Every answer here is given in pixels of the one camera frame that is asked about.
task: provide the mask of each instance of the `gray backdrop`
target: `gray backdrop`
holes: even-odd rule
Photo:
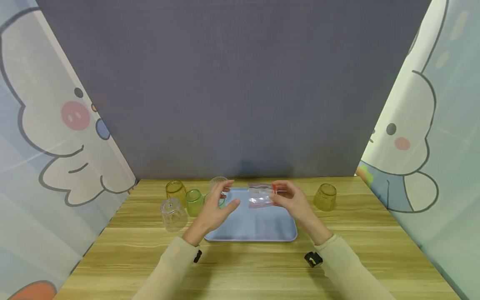
[[[37,2],[138,178],[351,176],[430,3]]]

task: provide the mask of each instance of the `sleeve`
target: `sleeve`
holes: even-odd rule
[[[334,235],[321,246],[315,246],[323,259],[325,275],[347,300],[394,300],[390,292],[361,264],[349,245]]]
[[[169,300],[197,256],[193,247],[180,237],[165,250],[158,265],[133,297],[133,300]]]

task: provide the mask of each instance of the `hand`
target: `hand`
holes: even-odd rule
[[[235,180],[227,180],[217,183],[205,199],[204,206],[197,219],[185,231],[182,238],[192,246],[198,246],[205,235],[217,229],[227,217],[240,205],[240,199],[235,199],[227,207],[220,209],[218,202],[224,198],[222,192],[229,192]]]
[[[326,242],[333,234],[317,218],[305,197],[303,191],[288,180],[277,180],[272,182],[276,185],[277,194],[270,194],[275,205],[285,208],[298,224],[308,233],[315,245]]]

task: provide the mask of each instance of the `finger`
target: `finger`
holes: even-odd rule
[[[218,206],[219,205],[218,200],[221,198],[223,189],[232,186],[234,182],[235,180],[226,180],[223,182],[216,183],[213,186],[212,190],[210,191],[210,198],[215,200],[209,203],[214,203],[213,205]]]
[[[282,197],[285,197],[285,198],[289,198],[289,199],[292,199],[293,198],[293,195],[292,193],[290,192],[286,192],[286,191],[279,191],[279,192],[276,192],[278,195],[282,196]]]
[[[291,199],[287,199],[283,196],[280,196],[279,194],[272,193],[272,194],[269,194],[268,196],[273,201],[273,203],[276,204],[276,206],[285,207],[288,201],[291,201]]]
[[[222,182],[219,182],[213,186],[211,193],[213,195],[216,195],[218,198],[220,198],[220,194],[222,193],[224,188],[229,188],[232,186],[232,184],[235,182],[235,180],[225,180]]]
[[[296,186],[295,184],[293,184],[291,181],[288,181],[288,180],[276,180],[272,182],[272,184],[286,186],[288,190],[293,192],[293,194],[301,192],[301,189],[298,186]]]
[[[233,213],[233,211],[236,210],[237,207],[239,207],[239,205],[240,205],[240,199],[235,199],[232,202],[230,202],[227,205],[227,207],[222,209],[222,212],[226,215],[225,218],[227,218],[227,216],[229,216],[231,213]]]
[[[276,190],[278,192],[289,192],[289,193],[293,194],[293,191],[290,190],[286,185],[277,185]]]

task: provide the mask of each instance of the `wooden table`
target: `wooden table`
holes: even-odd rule
[[[329,213],[315,209],[317,216],[350,244],[365,267],[398,300],[458,299],[360,178],[292,181],[310,201],[321,183],[337,188],[336,209]],[[56,300],[131,299],[163,251],[180,235],[163,229],[159,206],[165,199],[167,182],[140,181]],[[187,189],[197,188],[203,195],[209,191],[207,180],[183,182]],[[234,186],[246,187],[247,180],[237,180]],[[192,264],[176,299],[341,299],[322,268],[312,269],[303,259],[313,247],[301,229],[291,243],[204,240],[201,247],[202,258]]]

